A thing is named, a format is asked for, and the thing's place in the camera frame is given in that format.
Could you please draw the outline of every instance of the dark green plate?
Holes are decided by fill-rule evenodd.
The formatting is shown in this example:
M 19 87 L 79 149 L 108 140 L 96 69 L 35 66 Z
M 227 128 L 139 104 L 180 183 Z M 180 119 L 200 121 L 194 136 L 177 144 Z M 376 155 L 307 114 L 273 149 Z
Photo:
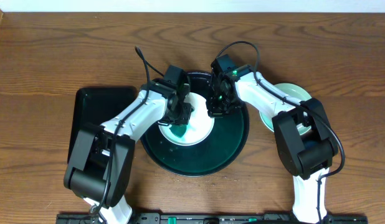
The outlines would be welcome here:
M 191 92 L 206 98 L 211 75 L 188 73 Z M 216 118 L 212 132 L 193 146 L 179 146 L 169 142 L 153 124 L 141 138 L 143 146 L 162 168 L 179 175 L 202 176 L 213 174 L 228 166 L 240 153 L 247 140 L 249 116 L 244 106 L 238 112 Z

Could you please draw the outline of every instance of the wooden table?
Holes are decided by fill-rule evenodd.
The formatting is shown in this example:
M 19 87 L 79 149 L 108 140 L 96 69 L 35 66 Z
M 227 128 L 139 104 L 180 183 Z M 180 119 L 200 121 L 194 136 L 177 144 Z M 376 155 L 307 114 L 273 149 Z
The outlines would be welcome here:
M 88 205 L 63 186 L 75 92 L 145 82 L 139 45 L 159 70 L 209 70 L 235 40 L 256 43 L 272 83 L 296 83 L 325 106 L 346 150 L 326 183 L 332 213 L 385 223 L 385 14 L 7 13 L 0 28 L 0 223 L 53 223 Z M 248 46 L 229 53 L 254 63 Z M 166 172 L 138 142 L 126 191 L 162 212 L 288 211 L 293 182 L 251 106 L 244 150 L 199 178 Z M 332 169 L 340 161 L 336 156 Z

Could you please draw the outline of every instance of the light green plate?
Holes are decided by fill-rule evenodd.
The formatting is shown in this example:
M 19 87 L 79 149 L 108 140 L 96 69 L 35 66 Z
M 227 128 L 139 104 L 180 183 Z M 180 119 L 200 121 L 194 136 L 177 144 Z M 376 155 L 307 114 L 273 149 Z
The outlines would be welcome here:
M 286 93 L 286 94 L 288 94 L 290 96 L 296 97 L 298 99 L 301 99 L 301 100 L 309 100 L 311 98 L 310 94 L 306 90 L 304 90 L 302 87 L 294 85 L 294 84 L 280 83 L 280 84 L 276 84 L 274 86 L 279 88 L 284 93 Z M 267 128 L 269 128 L 269 130 L 274 132 L 272 120 L 269 119 L 268 117 L 266 117 L 262 113 L 259 113 L 259 115 L 260 115 L 260 119 L 262 119 L 262 121 L 265 124 L 265 126 Z M 300 135 L 305 134 L 309 130 L 310 130 L 310 127 L 303 127 L 302 125 L 298 126 L 298 132 L 299 132 Z

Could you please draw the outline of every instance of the tabletop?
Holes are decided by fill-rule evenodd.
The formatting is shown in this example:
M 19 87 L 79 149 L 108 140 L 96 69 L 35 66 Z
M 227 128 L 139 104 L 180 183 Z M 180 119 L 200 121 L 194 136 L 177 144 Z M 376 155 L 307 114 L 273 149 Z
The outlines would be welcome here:
M 385 223 L 385 14 L 5 13 L 0 27 L 0 223 L 54 223 L 88 205 L 63 185 L 75 93 L 144 84 L 139 45 L 158 70 L 209 70 L 225 45 L 260 49 L 270 82 L 295 83 L 324 105 L 346 151 L 326 181 L 326 208 Z M 249 46 L 228 50 L 255 62 Z M 151 77 L 158 77 L 151 72 Z M 205 177 L 182 177 L 137 142 L 126 190 L 133 208 L 173 213 L 290 211 L 292 176 L 273 133 L 248 105 L 237 159 Z M 337 155 L 332 169 L 340 163 Z

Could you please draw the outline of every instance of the white background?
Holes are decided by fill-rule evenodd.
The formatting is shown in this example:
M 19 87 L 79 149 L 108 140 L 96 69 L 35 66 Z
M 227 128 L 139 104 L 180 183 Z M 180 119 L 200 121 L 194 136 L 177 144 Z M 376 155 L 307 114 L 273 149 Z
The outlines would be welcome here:
M 385 0 L 0 0 L 4 12 L 385 12 Z

